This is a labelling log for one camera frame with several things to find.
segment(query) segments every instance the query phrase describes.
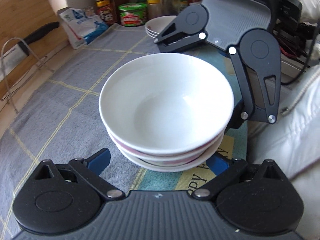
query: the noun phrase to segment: stack of bowls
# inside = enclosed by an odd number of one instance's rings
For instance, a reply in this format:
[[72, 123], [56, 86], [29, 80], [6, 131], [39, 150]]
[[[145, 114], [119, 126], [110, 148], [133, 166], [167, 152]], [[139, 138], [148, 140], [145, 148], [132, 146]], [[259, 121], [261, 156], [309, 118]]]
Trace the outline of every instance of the stack of bowls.
[[218, 149], [234, 107], [232, 89], [209, 63], [177, 53], [128, 62], [102, 88], [101, 119], [120, 152], [153, 171], [184, 171]]
[[177, 16], [154, 18], [145, 24], [146, 33], [155, 39]]

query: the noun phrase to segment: knife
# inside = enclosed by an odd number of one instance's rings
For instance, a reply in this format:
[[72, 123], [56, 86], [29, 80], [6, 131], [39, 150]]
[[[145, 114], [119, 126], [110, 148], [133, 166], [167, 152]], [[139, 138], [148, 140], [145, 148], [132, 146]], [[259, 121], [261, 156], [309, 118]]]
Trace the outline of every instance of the knife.
[[[42, 39], [44, 36], [46, 36], [50, 31], [58, 28], [59, 24], [60, 24], [59, 22], [52, 22], [52, 23], [43, 25], [42, 27], [40, 27], [39, 29], [37, 29], [36, 31], [28, 35], [23, 40], [28, 45], [33, 42], [36, 42]], [[2, 68], [2, 71], [0, 72], [0, 81], [3, 80], [4, 78], [4, 72], [6, 72], [6, 74], [9, 74], [22, 60], [24, 60], [29, 55], [30, 55], [30, 52], [22, 41], [19, 41], [16, 45], [14, 45], [11, 49], [9, 49], [4, 54], [5, 69], [2, 67], [0, 62], [0, 69]]]

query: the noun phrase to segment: green jar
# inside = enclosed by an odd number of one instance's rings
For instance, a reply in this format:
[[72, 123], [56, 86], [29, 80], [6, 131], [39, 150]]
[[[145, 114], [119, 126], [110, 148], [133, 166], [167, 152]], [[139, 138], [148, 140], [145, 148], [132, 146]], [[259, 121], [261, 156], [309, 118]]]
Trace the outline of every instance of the green jar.
[[147, 5], [144, 3], [126, 3], [119, 6], [121, 25], [136, 27], [147, 22]]

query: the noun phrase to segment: black cable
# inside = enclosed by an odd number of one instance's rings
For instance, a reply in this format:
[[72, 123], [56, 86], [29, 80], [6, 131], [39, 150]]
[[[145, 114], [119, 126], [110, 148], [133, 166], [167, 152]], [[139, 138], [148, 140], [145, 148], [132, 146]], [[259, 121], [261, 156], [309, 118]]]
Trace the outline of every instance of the black cable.
[[310, 49], [309, 49], [308, 57], [307, 57], [304, 65], [303, 65], [303, 68], [301, 69], [300, 73], [295, 78], [293, 78], [289, 82], [281, 82], [281, 85], [283, 85], [283, 86], [291, 85], [292, 83], [296, 82], [298, 80], [298, 78], [304, 73], [304, 71], [308, 67], [308, 64], [309, 64], [309, 61], [310, 61], [310, 58], [311, 58], [311, 54], [312, 54], [312, 51], [313, 51], [313, 47], [316, 44], [317, 36], [319, 34], [319, 30], [320, 30], [320, 19], [318, 20], [318, 23], [317, 23], [317, 26], [315, 28], [315, 31], [313, 32], [313, 38], [312, 38], [311, 46], [310, 46]]

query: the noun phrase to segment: screw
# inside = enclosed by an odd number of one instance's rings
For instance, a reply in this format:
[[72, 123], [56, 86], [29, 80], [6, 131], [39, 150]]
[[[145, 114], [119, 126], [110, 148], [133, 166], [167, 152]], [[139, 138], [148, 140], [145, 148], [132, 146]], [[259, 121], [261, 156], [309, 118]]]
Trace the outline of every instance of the screw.
[[243, 120], [247, 120], [247, 119], [248, 119], [248, 113], [247, 113], [247, 112], [242, 112], [242, 113], [241, 113], [241, 118], [242, 118]]
[[119, 189], [112, 189], [107, 192], [107, 196], [110, 198], [118, 198], [123, 195], [123, 192]]
[[199, 39], [204, 40], [206, 37], [205, 33], [199, 33]]
[[237, 52], [237, 49], [236, 49], [235, 47], [230, 47], [230, 48], [229, 48], [229, 53], [230, 53], [231, 55], [236, 54], [236, 52]]
[[210, 191], [205, 188], [200, 188], [195, 191], [197, 197], [208, 197], [210, 195]]
[[273, 114], [271, 114], [268, 117], [268, 121], [269, 121], [269, 123], [275, 123], [276, 122], [276, 117]]

